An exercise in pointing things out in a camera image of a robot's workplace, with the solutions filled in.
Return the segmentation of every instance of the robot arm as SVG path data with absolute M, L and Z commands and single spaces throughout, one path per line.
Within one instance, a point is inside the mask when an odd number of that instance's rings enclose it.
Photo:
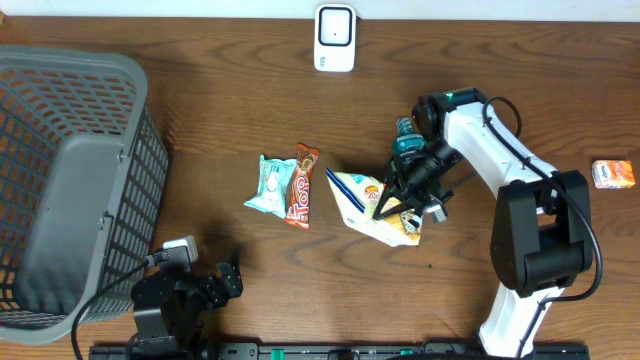
M 421 152 L 412 149 L 410 158 L 394 151 L 381 199 L 394 196 L 403 209 L 430 213 L 435 223 L 441 223 L 446 220 L 444 203 L 453 194 L 441 190 L 439 178 L 463 158 L 471 163 L 497 200 L 490 253 L 500 287 L 479 335 L 489 355 L 515 357 L 538 303 L 559 296 L 580 272 L 589 269 L 592 245 L 576 214 L 556 196 L 548 181 L 526 167 L 490 131 L 482 114 L 486 101 L 473 88 L 420 97 L 413 118 L 427 145 Z M 577 171 L 559 173 L 537 158 L 500 122 L 491 106 L 487 116 L 493 129 L 530 164 L 559 183 L 590 221 L 585 178 Z M 387 213 L 376 211 L 374 219 Z M 555 216 L 555 223 L 538 226 L 538 215 L 543 214 Z M 531 352 L 547 310 L 548 306 L 537 318 L 522 355 Z
M 444 138 L 449 146 L 460 152 L 466 158 L 478 175 L 489 186 L 497 198 L 500 187 L 520 181 L 532 183 L 542 180 L 531 169 L 525 167 L 511 151 L 496 140 L 495 136 L 483 123 L 482 103 L 473 102 L 458 106 L 456 110 L 447 113 L 444 122 Z M 498 119 L 493 107 L 489 106 L 488 115 L 492 117 L 494 128 L 521 154 L 531 159 L 531 163 L 541 169 L 548 176 L 552 176 L 556 169 L 538 159 L 507 129 Z M 543 212 L 542 208 L 535 209 L 536 214 Z M 564 289 L 551 286 L 537 290 L 531 296 L 520 297 L 515 290 L 508 289 L 500 283 L 491 314 L 482 324 L 479 337 L 489 355 L 515 357 L 531 319 L 535 315 L 540 300 L 546 297 L 560 296 Z M 522 354 L 529 354 L 533 349 L 534 335 L 542 323 L 542 312 L 534 326 L 533 333 L 527 339 Z

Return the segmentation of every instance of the gray plastic basket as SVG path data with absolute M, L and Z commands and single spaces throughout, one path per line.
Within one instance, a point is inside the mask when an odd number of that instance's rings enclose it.
M 0 46 L 0 339 L 66 335 L 144 260 L 169 164 L 146 97 L 124 56 Z M 141 276 L 83 322 L 124 314 Z

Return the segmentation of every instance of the wooden table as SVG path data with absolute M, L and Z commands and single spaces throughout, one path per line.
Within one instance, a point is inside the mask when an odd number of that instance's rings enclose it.
M 363 20 L 347 74 L 314 69 L 312 37 L 312 21 L 281 20 L 7 18 L 0 27 L 2 43 L 115 52 L 143 66 L 171 151 L 156 244 L 195 235 L 205 270 L 241 251 L 245 292 L 209 319 L 213 337 L 472 336 L 498 286 L 488 252 L 495 200 L 481 179 L 460 187 L 449 220 L 426 226 L 416 249 L 347 228 L 324 175 L 326 167 L 381 175 L 394 120 L 420 94 L 476 86 L 507 96 L 523 115 L 523 143 L 558 169 L 590 178 L 594 159 L 626 158 L 640 175 L 638 25 Z M 259 155 L 294 157 L 297 142 L 322 151 L 309 231 L 242 205 L 255 194 Z M 469 171 L 458 165 L 444 181 Z M 594 359 L 638 356 L 640 187 L 592 188 L 591 197 L 602 286 L 587 301 L 553 305 L 537 339 L 583 340 Z M 131 315 L 85 325 L 80 345 L 135 331 Z M 5 359 L 72 357 L 68 338 L 0 349 Z

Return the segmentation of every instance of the black cable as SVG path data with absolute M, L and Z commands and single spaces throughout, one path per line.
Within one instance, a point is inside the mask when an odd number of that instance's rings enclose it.
M 87 300 L 86 303 L 84 303 L 82 308 L 80 308 L 80 311 L 78 311 L 78 314 L 76 315 L 75 319 L 73 320 L 73 326 L 71 326 L 71 346 L 73 346 L 73 352 L 75 353 L 77 360 L 82 360 L 82 353 L 80 352 L 80 346 L 78 345 L 78 325 L 80 324 L 80 319 L 82 318 L 82 315 L 84 314 L 84 312 L 87 311 L 89 306 L 91 306 L 91 304 L 93 304 L 93 302 L 98 300 L 100 298 L 100 296 L 106 294 L 114 286 L 120 284 L 121 282 L 123 282 L 123 281 L 127 280 L 128 278 L 130 278 L 131 276 L 133 276 L 138 271 L 144 269 L 148 264 L 149 264 L 149 260 L 145 259 L 140 265 L 138 265 L 135 268 L 133 268 L 133 270 L 129 271 L 128 273 L 126 273 L 124 275 L 122 275 L 117 280 L 113 281 L 111 284 L 103 287 L 98 292 L 96 292 L 89 300 Z
M 589 289 L 587 289 L 585 292 L 578 295 L 550 297 L 550 298 L 545 298 L 540 300 L 540 302 L 538 303 L 538 308 L 536 309 L 536 312 L 533 316 L 533 319 L 529 323 L 529 326 L 527 327 L 527 331 L 525 332 L 524 337 L 522 338 L 522 340 L 520 340 L 520 346 L 518 347 L 518 352 L 516 355 L 516 358 L 519 359 L 520 356 L 522 355 L 522 350 L 524 349 L 524 345 L 526 344 L 527 340 L 531 336 L 531 333 L 533 332 L 533 328 L 538 322 L 538 318 L 540 318 L 540 314 L 542 314 L 542 310 L 546 309 L 546 304 L 550 302 L 556 302 L 556 301 L 569 302 L 569 301 L 584 300 L 596 292 L 596 290 L 598 289 L 598 286 L 600 286 L 600 282 L 602 281 L 602 254 L 600 252 L 600 245 L 598 244 L 598 239 L 596 238 L 596 234 L 593 232 L 593 228 L 591 228 L 591 225 L 589 225 L 589 221 L 587 220 L 587 217 L 584 215 L 584 213 L 582 212 L 582 210 L 580 209 L 580 206 L 578 206 L 576 201 L 569 194 L 567 194 L 564 191 L 564 189 L 562 189 L 562 187 L 558 183 L 556 183 L 551 177 L 549 177 L 547 174 L 542 172 L 535 165 L 532 165 L 530 158 L 525 158 L 522 154 L 520 154 L 493 127 L 493 124 L 491 123 L 491 117 L 487 116 L 487 109 L 489 105 L 496 100 L 502 101 L 503 103 L 507 104 L 511 108 L 511 110 L 513 110 L 514 114 L 516 115 L 516 119 L 518 120 L 518 129 L 521 128 L 522 121 L 520 119 L 520 114 L 518 113 L 518 110 L 516 109 L 515 105 L 508 99 L 501 96 L 490 98 L 482 106 L 482 119 L 484 121 L 484 124 L 489 128 L 489 130 L 491 130 L 493 135 L 502 143 L 502 145 L 504 145 L 504 147 L 506 147 L 511 153 L 513 153 L 513 155 L 516 158 L 518 158 L 518 160 L 522 161 L 522 164 L 524 166 L 531 169 L 534 173 L 536 173 L 542 179 L 548 181 L 551 187 L 553 188 L 553 190 L 556 191 L 558 196 L 561 197 L 567 203 L 567 205 L 569 205 L 569 208 L 571 208 L 571 210 L 575 212 L 575 214 L 578 216 L 578 219 L 580 220 L 582 225 L 585 227 L 585 229 L 589 233 L 589 238 L 593 243 L 593 253 L 595 255 L 595 261 L 596 261 L 596 275 L 593 279 L 593 283 L 591 284 Z
M 513 110 L 513 113 L 516 115 L 516 121 L 518 123 L 518 128 L 516 129 L 516 133 L 514 134 L 514 136 L 517 138 L 520 137 L 520 134 L 522 133 L 522 118 L 520 117 L 520 113 L 518 112 L 518 109 L 516 109 L 515 105 L 513 105 L 513 103 L 509 102 L 509 103 L 505 103 L 507 105 L 509 105 L 509 107 L 511 108 L 511 110 Z M 463 177 L 462 179 L 456 181 L 455 183 L 453 183 L 453 185 L 449 186 L 449 190 L 453 190 L 455 188 L 457 188 L 458 186 L 466 183 L 467 181 L 473 179 L 474 176 L 478 175 L 477 171 L 474 171 L 472 173 L 470 173 L 469 175 Z

